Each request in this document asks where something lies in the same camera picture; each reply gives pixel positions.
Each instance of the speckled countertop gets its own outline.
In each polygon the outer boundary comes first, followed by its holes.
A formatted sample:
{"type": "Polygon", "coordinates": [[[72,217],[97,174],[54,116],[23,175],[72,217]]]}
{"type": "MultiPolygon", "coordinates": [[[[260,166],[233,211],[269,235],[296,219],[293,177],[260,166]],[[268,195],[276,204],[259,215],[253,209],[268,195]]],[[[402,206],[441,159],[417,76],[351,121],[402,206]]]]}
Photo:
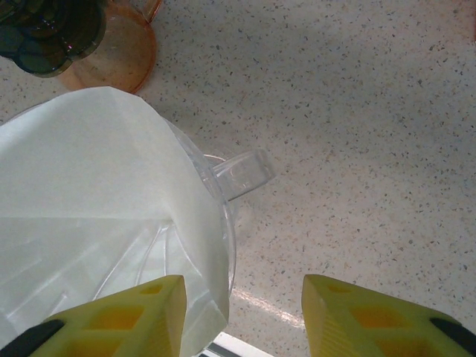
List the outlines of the speckled countertop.
{"type": "MultiPolygon", "coordinates": [[[[476,330],[474,14],[469,0],[164,5],[139,95],[203,150],[262,147],[278,172],[241,202],[227,332],[306,356],[307,273],[476,330]]],[[[0,120],[65,91],[0,68],[0,120]]]]}

